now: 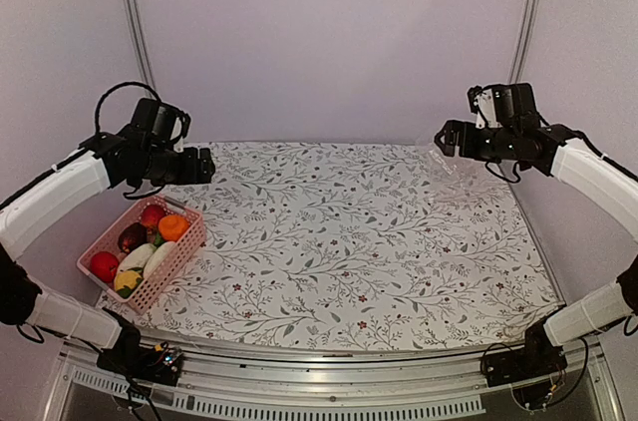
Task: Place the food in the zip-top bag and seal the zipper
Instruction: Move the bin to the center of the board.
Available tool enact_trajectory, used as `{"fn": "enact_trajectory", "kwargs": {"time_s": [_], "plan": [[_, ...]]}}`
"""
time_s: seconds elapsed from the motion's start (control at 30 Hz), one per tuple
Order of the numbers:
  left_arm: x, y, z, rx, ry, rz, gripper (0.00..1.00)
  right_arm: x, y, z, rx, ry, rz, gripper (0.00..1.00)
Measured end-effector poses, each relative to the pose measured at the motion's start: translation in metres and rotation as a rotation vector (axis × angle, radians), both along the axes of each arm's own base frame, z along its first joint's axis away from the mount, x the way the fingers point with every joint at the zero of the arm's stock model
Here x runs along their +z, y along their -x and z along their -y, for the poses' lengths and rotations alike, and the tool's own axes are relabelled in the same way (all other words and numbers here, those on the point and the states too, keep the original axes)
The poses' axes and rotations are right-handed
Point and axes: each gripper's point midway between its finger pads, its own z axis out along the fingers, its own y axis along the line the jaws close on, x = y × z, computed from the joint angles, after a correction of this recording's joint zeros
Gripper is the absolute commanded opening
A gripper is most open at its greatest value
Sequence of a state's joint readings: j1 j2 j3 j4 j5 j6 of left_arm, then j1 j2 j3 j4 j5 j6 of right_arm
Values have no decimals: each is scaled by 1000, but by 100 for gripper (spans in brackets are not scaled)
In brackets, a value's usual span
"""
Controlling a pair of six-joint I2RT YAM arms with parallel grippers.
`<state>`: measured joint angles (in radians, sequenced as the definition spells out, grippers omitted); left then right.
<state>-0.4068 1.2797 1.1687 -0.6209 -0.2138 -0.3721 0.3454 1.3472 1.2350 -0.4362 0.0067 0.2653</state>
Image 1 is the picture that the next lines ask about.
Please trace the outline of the yellow lemon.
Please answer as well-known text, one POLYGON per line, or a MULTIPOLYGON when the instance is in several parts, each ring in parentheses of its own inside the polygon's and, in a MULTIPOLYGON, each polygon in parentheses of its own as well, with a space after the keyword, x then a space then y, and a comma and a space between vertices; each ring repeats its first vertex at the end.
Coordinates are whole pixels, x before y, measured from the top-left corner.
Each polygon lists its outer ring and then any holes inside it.
POLYGON ((114 291, 120 298, 127 299, 143 280, 143 270, 141 268, 122 271, 114 279, 114 291))

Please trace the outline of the dark red onion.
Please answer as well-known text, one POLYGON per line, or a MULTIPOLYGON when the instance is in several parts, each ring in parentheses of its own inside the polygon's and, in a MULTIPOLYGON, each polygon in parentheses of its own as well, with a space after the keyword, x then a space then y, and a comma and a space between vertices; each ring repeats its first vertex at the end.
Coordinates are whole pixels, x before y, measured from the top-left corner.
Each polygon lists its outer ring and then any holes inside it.
POLYGON ((145 244, 147 239, 147 229, 141 223, 134 222, 121 232, 118 239, 118 247, 121 252, 129 254, 145 244))

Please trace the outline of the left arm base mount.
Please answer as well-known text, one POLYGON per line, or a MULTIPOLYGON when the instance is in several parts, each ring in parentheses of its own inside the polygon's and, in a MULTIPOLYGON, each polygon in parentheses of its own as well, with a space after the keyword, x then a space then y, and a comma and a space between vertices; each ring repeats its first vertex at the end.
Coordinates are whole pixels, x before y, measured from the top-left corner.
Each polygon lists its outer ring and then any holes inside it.
POLYGON ((182 350, 166 341, 144 347, 141 339, 136 327, 123 327, 114 347, 101 349, 97 366, 134 380, 175 387, 183 367, 182 350))

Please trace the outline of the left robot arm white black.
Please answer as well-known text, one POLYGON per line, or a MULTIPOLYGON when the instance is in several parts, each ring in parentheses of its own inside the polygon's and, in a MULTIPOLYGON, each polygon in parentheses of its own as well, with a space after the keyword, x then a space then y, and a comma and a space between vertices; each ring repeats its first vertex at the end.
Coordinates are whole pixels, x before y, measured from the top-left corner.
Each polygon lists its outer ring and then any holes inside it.
POLYGON ((121 183, 139 188, 144 181, 166 186, 203 185, 214 164, 208 149, 139 144, 100 134, 81 143, 25 193, 1 206, 1 321, 79 339, 100 350, 128 375, 148 367, 138 346, 139 331, 116 314, 91 307, 46 287, 18 264, 26 248, 70 211, 121 183))

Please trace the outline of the orange tangerine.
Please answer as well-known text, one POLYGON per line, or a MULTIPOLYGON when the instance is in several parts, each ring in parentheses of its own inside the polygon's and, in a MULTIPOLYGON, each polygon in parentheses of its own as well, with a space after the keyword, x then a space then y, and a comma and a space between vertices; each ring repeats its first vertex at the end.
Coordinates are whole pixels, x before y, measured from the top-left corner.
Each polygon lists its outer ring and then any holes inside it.
POLYGON ((179 214, 166 215, 158 223, 159 235, 164 241, 179 241, 189 228, 189 220, 179 214))

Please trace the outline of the red apple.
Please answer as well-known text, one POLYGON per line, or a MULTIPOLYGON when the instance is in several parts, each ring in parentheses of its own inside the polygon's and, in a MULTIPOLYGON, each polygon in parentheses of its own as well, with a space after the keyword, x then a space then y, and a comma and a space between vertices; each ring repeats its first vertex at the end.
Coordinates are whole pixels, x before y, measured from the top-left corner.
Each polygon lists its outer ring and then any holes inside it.
POLYGON ((166 212, 162 206, 148 205, 140 215, 140 224, 146 228, 156 229, 160 220, 165 217, 166 212))

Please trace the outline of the pink plastic basket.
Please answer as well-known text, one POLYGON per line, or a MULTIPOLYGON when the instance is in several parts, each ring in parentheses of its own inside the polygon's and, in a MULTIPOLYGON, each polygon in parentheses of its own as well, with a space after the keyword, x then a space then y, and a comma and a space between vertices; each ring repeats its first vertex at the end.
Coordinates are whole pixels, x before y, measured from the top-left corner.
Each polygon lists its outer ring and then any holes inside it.
POLYGON ((205 241, 201 211, 153 196, 121 215, 77 268, 110 299, 143 314, 205 241))

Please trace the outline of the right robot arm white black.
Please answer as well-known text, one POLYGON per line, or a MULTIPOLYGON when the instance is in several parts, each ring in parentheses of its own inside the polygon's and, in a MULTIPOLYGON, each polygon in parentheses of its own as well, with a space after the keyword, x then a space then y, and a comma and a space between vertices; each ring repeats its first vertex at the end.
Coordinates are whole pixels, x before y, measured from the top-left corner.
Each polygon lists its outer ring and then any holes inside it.
MULTIPOLYGON (((637 181, 592 149, 584 134, 556 124, 543 127, 483 127, 447 121, 434 137, 443 155, 484 163, 514 161, 572 187, 637 236, 637 181)), ((548 316, 529 329, 515 368, 535 377, 550 365, 554 348, 609 327, 637 313, 637 262, 615 280, 548 316)))

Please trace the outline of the clear zip top bag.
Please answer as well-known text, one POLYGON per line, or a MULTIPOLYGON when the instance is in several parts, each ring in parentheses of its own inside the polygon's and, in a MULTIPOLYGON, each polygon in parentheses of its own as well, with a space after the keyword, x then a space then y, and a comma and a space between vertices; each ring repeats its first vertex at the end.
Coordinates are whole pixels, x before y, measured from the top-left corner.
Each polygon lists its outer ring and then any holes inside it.
POLYGON ((429 177, 430 198, 465 199, 479 188, 480 165, 466 159, 445 157, 435 143, 425 135, 416 139, 415 147, 423 159, 429 177))

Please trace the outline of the red tomato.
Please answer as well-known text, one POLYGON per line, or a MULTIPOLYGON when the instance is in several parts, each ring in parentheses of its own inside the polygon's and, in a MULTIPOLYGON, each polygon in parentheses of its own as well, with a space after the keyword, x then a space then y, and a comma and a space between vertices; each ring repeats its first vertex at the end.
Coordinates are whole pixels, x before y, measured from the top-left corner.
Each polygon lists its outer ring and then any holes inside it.
POLYGON ((90 272, 105 284, 112 283, 119 267, 118 258, 110 252, 97 252, 90 260, 90 272))

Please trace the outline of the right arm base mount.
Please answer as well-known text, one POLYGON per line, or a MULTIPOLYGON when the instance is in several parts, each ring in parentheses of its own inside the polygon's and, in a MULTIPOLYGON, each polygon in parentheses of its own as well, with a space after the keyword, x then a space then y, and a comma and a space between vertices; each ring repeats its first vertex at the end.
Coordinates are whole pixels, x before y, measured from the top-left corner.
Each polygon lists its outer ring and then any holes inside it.
POLYGON ((544 327, 538 323, 525 330, 521 347, 496 343, 483 353, 479 362, 480 373, 489 387, 558 373, 566 368, 562 348, 551 344, 544 327))

